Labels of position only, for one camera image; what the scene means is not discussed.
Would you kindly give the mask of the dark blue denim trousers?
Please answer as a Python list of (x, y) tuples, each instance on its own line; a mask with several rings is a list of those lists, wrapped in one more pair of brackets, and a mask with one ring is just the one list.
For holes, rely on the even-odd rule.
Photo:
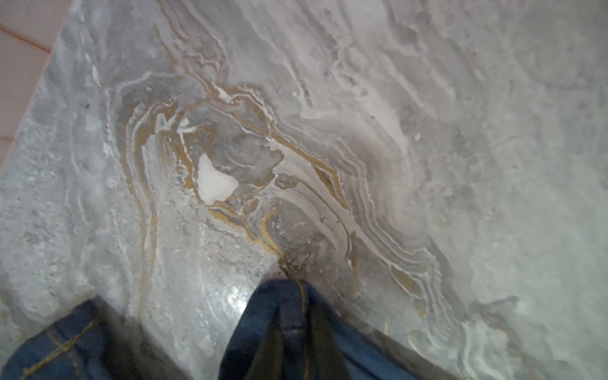
[[(247, 302), (221, 360), (221, 379), (413, 379), (346, 323), (309, 283), (269, 280)], [(29, 338), (3, 379), (152, 379), (92, 300)]]

